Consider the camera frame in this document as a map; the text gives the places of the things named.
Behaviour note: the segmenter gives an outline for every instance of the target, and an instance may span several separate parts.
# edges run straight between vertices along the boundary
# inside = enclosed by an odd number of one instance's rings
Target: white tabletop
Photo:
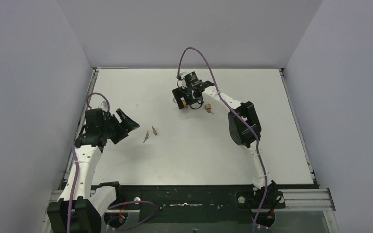
[[[195,71],[211,80],[207,69]],[[313,183],[287,95],[277,69],[215,69],[220,90],[251,101],[262,126],[262,158],[277,184]],[[94,92],[107,96],[141,126],[114,145],[108,142],[93,184],[250,184],[249,166],[229,135],[228,117],[213,110],[179,110],[172,101],[175,69],[101,69]],[[94,96],[92,106],[101,97]],[[151,127],[158,132],[155,136]],[[146,132],[150,138],[143,143]]]

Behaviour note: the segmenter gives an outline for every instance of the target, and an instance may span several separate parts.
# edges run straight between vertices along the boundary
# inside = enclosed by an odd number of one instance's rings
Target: small object
[[[153,134],[155,134],[155,136],[158,135],[158,133],[156,132],[156,129],[155,129],[155,127],[153,125],[152,125],[152,132],[153,132]]]
[[[146,141],[148,138],[149,138],[149,133],[148,133],[148,131],[147,131],[147,134],[145,135],[145,139],[144,139],[144,142],[143,142],[143,143],[145,143],[145,141]]]
[[[209,112],[209,113],[212,113],[212,114],[214,114],[212,111],[211,111],[211,105],[210,104],[206,104],[205,105],[205,110],[207,111],[207,112]]]
[[[134,201],[140,201],[141,200],[141,198],[140,197],[135,197],[134,198]]]
[[[239,198],[238,198],[238,202],[239,202],[240,204],[244,204],[244,203],[245,203],[245,197],[243,197],[243,196],[239,197]]]
[[[185,100],[182,101],[182,104],[184,105],[184,108],[188,108],[188,104],[185,102]]]

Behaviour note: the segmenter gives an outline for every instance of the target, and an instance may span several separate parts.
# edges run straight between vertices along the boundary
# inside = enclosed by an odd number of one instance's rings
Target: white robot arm
[[[90,109],[85,112],[86,124],[82,127],[75,140],[75,163],[72,166],[67,184],[58,202],[48,205],[47,214],[54,233],[64,233],[67,228],[68,204],[73,193],[71,214],[71,232],[101,231],[101,216],[108,206],[117,200],[120,194],[119,182],[101,183],[96,186],[96,192],[90,195],[92,180],[96,165],[101,158],[107,140],[114,144],[123,140],[128,133],[139,127],[121,109],[117,109],[121,122],[114,115],[102,108]]]
[[[265,187],[264,171],[256,152],[255,143],[252,143],[255,141],[255,138],[240,120],[230,112],[229,108],[225,106],[220,99],[220,95],[222,95],[222,98],[232,109],[240,113],[240,116],[249,123],[254,131],[258,133],[258,137],[260,137],[261,125],[252,103],[243,103],[225,93],[217,92],[213,83],[210,81],[202,82],[196,77],[195,72],[189,74],[184,72],[177,78],[179,81],[182,81],[182,86],[174,89],[172,93],[178,103],[179,109],[184,108],[186,105],[192,105],[194,103],[203,104],[205,102],[205,104],[210,104],[211,108],[228,115],[231,138],[237,145],[241,146],[251,166],[252,185],[257,189]],[[265,168],[265,170],[268,182],[267,185],[270,185],[272,183],[272,178],[267,168]]]
[[[240,102],[236,99],[233,99],[232,97],[229,97],[225,93],[217,92],[215,87],[210,86],[205,89],[204,92],[202,92],[202,99],[206,104],[210,104],[211,108],[217,109],[220,112],[222,112],[225,115],[228,115],[230,110],[225,106],[225,104],[221,101],[220,95],[222,95],[222,98],[229,103],[229,106],[233,109],[237,109],[241,107],[241,104],[243,102]],[[265,179],[264,179],[264,172],[262,170],[261,163],[259,161],[259,158],[257,156],[256,148],[254,144],[251,144],[251,146],[248,148],[245,145],[241,145],[242,151],[245,154],[245,158],[248,160],[248,164],[251,166],[251,180],[252,185],[257,187],[258,189],[261,189],[265,186]],[[268,184],[271,184],[271,177],[268,173],[267,168],[265,168],[267,173],[267,181]]]

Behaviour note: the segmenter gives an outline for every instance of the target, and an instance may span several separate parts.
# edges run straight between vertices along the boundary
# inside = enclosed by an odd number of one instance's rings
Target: white wall
[[[94,67],[284,67],[322,0],[58,0]],[[191,52],[184,65],[203,65]]]
[[[373,232],[373,1],[324,0],[284,75],[340,231]]]
[[[0,0],[0,232],[37,232],[91,66],[55,0]]]

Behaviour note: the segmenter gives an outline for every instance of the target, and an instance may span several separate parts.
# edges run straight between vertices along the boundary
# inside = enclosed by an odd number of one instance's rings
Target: small brown object
[[[207,112],[214,114],[213,112],[211,112],[211,105],[210,104],[206,104],[205,109],[206,109]]]
[[[158,135],[158,133],[156,132],[156,129],[155,129],[155,127],[153,125],[152,125],[152,132],[153,132],[153,134],[155,134],[155,136]]]
[[[184,105],[184,108],[188,108],[188,104],[185,102],[185,100],[182,101],[182,104]]]

